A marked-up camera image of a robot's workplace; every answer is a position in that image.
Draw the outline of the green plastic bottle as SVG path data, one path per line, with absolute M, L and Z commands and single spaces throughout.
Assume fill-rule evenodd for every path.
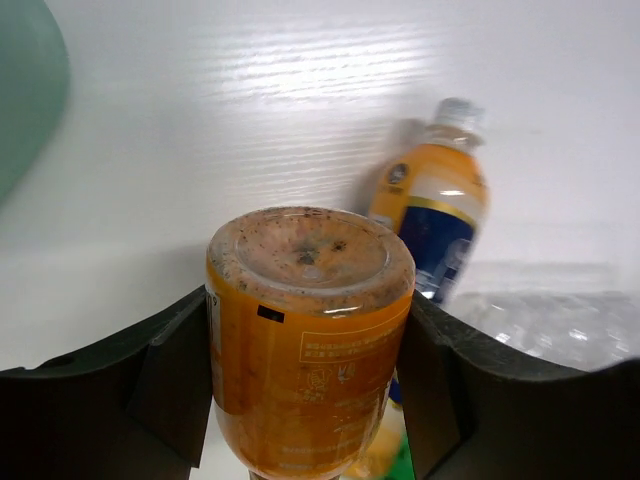
M 394 463 L 387 475 L 391 480 L 415 480 L 408 436 L 403 435 Z

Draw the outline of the short orange bottle yellow cap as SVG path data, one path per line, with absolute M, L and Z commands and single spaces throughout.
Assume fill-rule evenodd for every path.
M 254 479 L 335 479 L 372 442 L 415 266 L 390 229 L 315 207 L 254 211 L 206 252 L 220 430 Z

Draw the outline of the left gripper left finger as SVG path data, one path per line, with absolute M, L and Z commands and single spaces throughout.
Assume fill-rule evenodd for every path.
M 1 373 L 4 479 L 187 479 L 212 380 L 205 290 L 34 369 Z

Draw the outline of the blue label yellow bottle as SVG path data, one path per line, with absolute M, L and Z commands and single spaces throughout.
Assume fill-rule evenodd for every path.
M 415 289 L 440 306 L 464 269 L 486 218 L 489 190 L 475 157 L 484 110 L 450 97 L 415 121 L 377 182 L 367 216 L 410 251 Z

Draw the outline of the large clear water bottle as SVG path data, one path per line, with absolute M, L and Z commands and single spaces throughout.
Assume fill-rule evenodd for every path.
M 446 311 L 529 356 L 581 371 L 639 357 L 639 298 L 618 292 L 466 293 Z

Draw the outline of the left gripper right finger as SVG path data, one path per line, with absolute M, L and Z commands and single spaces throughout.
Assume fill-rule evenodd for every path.
M 639 362 L 529 356 L 415 294 L 397 371 L 419 479 L 635 479 Z

